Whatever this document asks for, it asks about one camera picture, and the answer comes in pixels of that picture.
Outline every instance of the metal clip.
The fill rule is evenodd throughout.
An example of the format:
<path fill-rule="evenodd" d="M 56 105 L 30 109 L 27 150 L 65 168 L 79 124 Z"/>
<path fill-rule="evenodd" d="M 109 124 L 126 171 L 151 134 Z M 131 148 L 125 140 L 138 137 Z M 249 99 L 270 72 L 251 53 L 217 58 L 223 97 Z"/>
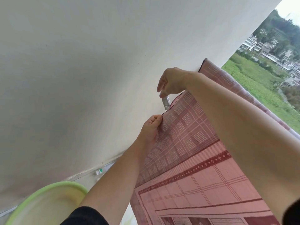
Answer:
<path fill-rule="evenodd" d="M 170 109 L 170 100 L 169 97 L 165 97 L 161 99 L 163 101 L 163 106 L 165 107 L 165 110 L 169 110 Z"/>

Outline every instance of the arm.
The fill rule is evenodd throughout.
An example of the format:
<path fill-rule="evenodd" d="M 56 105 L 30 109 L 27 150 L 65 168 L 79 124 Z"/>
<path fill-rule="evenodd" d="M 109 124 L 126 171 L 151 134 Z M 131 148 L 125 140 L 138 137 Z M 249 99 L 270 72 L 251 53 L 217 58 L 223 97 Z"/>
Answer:
<path fill-rule="evenodd" d="M 253 104 L 197 72 L 167 69 L 160 97 L 187 89 L 275 217 L 300 197 L 300 141 Z"/>
<path fill-rule="evenodd" d="M 161 115 L 149 118 L 135 142 L 92 187 L 79 207 L 96 209 L 110 225 L 119 225 L 129 204 L 140 168 L 156 141 Z"/>

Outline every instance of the plaid pattern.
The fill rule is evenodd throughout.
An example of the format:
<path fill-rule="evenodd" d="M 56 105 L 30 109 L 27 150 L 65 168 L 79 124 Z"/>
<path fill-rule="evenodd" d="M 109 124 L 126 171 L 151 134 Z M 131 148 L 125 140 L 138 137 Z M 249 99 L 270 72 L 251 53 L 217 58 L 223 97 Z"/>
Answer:
<path fill-rule="evenodd" d="M 200 72 L 300 139 L 227 72 L 207 59 Z M 157 143 L 145 160 L 130 203 L 138 224 L 279 224 L 188 91 L 163 114 Z"/>

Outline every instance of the black sleeve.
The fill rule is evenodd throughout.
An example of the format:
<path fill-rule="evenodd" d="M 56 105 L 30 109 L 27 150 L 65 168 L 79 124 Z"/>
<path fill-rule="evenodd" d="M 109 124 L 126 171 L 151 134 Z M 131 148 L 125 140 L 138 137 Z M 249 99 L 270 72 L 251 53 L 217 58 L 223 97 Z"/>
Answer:
<path fill-rule="evenodd" d="M 283 225 L 300 224 L 300 199 L 293 203 L 283 215 Z"/>
<path fill-rule="evenodd" d="M 104 217 L 90 207 L 76 208 L 60 225 L 109 225 Z"/>

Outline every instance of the floor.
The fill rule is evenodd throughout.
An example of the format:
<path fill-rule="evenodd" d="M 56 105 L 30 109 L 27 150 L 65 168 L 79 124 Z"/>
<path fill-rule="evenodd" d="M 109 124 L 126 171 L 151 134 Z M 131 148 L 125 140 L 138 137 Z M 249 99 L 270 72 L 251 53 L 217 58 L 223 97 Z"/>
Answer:
<path fill-rule="evenodd" d="M 96 175 L 95 170 L 88 172 L 85 175 L 80 176 L 79 178 L 74 178 L 72 181 L 78 182 L 84 185 L 88 190 L 92 188 L 93 185 L 105 174 L 105 172 L 113 165 L 112 163 L 107 164 L 102 168 L 102 173 Z M 0 225 L 4 225 L 6 220 L 9 218 L 12 212 L 0 217 Z M 122 218 L 120 225 L 137 225 L 137 220 L 133 214 L 130 204 L 128 205 L 126 212 Z"/>

